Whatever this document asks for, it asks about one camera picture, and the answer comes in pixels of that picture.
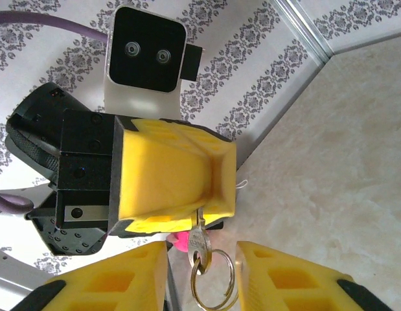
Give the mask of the aluminium side rail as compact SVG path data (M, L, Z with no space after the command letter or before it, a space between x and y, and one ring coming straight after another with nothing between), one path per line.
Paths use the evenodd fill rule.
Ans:
M52 275L25 264L0 250L0 288L15 294L31 292Z

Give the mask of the aluminium frame corner post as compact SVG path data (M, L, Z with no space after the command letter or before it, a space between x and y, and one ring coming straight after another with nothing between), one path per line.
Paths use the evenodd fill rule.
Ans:
M282 11L283 17L288 20L296 33L305 40L316 57L326 64L333 57L334 52L321 31L301 6L301 0L274 0L274 2Z

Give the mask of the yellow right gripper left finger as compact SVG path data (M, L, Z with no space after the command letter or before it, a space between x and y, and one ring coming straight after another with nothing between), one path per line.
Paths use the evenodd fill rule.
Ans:
M163 311L167 246L151 242L55 276L11 311Z

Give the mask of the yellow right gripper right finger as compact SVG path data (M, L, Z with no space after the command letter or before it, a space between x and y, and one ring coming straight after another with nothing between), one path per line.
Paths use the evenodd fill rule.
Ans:
M392 311L340 271L248 241L236 244L241 311Z

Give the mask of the silver key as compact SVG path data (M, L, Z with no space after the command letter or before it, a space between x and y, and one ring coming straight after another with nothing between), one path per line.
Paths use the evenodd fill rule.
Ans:
M198 267L196 268L198 275L203 275L207 272L212 261L212 247L210 238L206 232L202 207L196 211L196 217L192 219L187 255L192 267L198 263Z

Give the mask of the pink plush doll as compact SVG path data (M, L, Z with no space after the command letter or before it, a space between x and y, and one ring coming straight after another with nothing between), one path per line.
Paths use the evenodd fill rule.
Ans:
M189 244L189 235L190 233L188 231L170 233L166 237L166 240L170 242L177 250L187 253Z

